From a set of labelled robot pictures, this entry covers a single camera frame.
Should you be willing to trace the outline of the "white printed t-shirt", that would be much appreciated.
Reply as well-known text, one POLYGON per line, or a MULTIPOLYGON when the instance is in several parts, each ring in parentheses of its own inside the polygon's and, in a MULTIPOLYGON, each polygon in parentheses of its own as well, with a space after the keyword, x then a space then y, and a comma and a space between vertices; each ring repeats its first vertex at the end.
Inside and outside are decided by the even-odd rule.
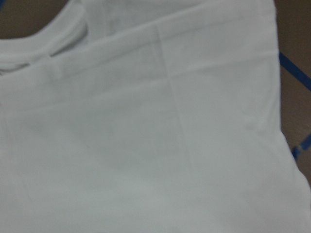
POLYGON ((308 233, 271 0, 71 0, 0 42, 3 233, 308 233))

